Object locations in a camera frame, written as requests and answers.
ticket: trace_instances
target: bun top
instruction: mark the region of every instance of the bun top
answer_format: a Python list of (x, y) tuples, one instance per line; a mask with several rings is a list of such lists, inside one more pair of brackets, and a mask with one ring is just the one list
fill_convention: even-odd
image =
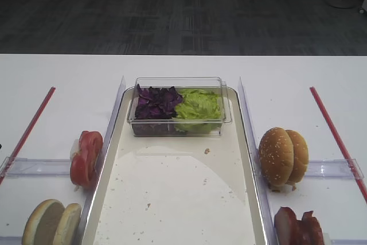
[(294, 164), (292, 140), (287, 132), (274, 127), (268, 130), (260, 141), (259, 156), (261, 172), (273, 186), (287, 183)]
[(306, 141), (296, 131), (286, 130), (293, 143), (294, 164), (293, 171), (288, 179), (288, 184), (294, 185), (302, 180), (309, 164), (309, 150)]
[(63, 204), (55, 199), (45, 200), (39, 204), (28, 218), (22, 245), (52, 244), (64, 209)]
[(76, 228), (79, 225), (81, 206), (69, 204), (60, 219), (52, 245), (71, 245)]

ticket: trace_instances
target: tomato slice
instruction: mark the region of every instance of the tomato slice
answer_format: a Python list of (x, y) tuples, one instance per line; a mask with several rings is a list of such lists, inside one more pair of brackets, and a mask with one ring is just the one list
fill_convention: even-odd
[(103, 138), (97, 131), (83, 131), (79, 138), (79, 151), (73, 157), (70, 178), (73, 184), (84, 189), (93, 188), (97, 173), (95, 163), (102, 149)]

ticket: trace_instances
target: clear plastic container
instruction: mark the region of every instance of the clear plastic container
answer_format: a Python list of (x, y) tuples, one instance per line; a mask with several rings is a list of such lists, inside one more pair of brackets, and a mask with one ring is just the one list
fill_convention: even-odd
[[(217, 96), (219, 113), (216, 118), (182, 119), (174, 113), (169, 119), (137, 119), (136, 108), (139, 101), (138, 87), (141, 89), (174, 87), (180, 94), (188, 90), (201, 90)], [(164, 136), (219, 136), (222, 132), (222, 124), (232, 121), (229, 109), (227, 87), (219, 77), (163, 77), (163, 78), (137, 78), (134, 93), (131, 99), (127, 122), (131, 125), (134, 135), (137, 137), (164, 137)]]

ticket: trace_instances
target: red stick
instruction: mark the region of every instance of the red stick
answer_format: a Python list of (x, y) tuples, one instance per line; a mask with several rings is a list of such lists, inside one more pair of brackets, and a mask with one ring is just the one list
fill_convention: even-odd
[(335, 128), (335, 126), (333, 124), (333, 121), (331, 121), (331, 118), (328, 115), (328, 113), (326, 111), (326, 108), (323, 105), (323, 103), (321, 101), (321, 98), (320, 98), (319, 94), (316, 91), (316, 88), (315, 87), (310, 87), (310, 90), (311, 90), (311, 93), (312, 93), (313, 97), (315, 98), (315, 101), (316, 101), (317, 105), (319, 106), (319, 108), (321, 110), (321, 113), (322, 113), (323, 117), (325, 118), (325, 121), (326, 121), (327, 125), (329, 126), (329, 128), (331, 130), (331, 133), (333, 133), (334, 139), (337, 142), (337, 144), (340, 148), (340, 151), (342, 152), (342, 154), (343, 154), (344, 158), (347, 160), (347, 162), (350, 164), (350, 168), (351, 168), (351, 170), (354, 174), (357, 185), (358, 185), (358, 187), (359, 187), (359, 189), (360, 189), (360, 191), (361, 191), (361, 193), (362, 193), (362, 195), (363, 195), (363, 197), (364, 197), (364, 199), (366, 200), (366, 203), (367, 203), (367, 189), (366, 189), (366, 186), (365, 186), (362, 179), (358, 179), (359, 178), (358, 172), (356, 171), (355, 167), (352, 165), (352, 163), (350, 161), (351, 156), (349, 155), (349, 152), (346, 149), (342, 138), (339, 136), (338, 131), (337, 131), (337, 129)]
[(39, 117), (41, 116), (43, 110), (45, 109), (46, 105), (48, 104), (48, 101), (50, 101), (50, 98), (51, 98), (52, 94), (54, 93), (55, 89), (56, 88), (54, 88), (54, 87), (50, 88), (50, 90), (48, 91), (45, 99), (43, 100), (40, 107), (38, 108), (36, 114), (33, 116), (33, 119), (30, 121), (27, 129), (24, 131), (23, 136), (21, 137), (21, 139), (19, 140), (17, 146), (15, 147), (12, 154), (10, 155), (9, 160), (7, 160), (7, 163), (4, 167), (3, 173), (0, 176), (0, 184), (4, 180), (6, 172), (11, 167), (11, 165), (14, 162), (15, 158), (17, 157), (19, 151), (22, 149), (22, 147), (23, 147), (25, 141), (27, 140), (30, 132), (32, 131), (34, 125), (36, 124), (36, 122), (38, 121)]

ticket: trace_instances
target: dark floor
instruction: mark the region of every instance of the dark floor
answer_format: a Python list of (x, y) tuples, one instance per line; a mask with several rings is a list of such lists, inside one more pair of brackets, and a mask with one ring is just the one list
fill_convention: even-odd
[(0, 53), (367, 55), (322, 0), (0, 0)]

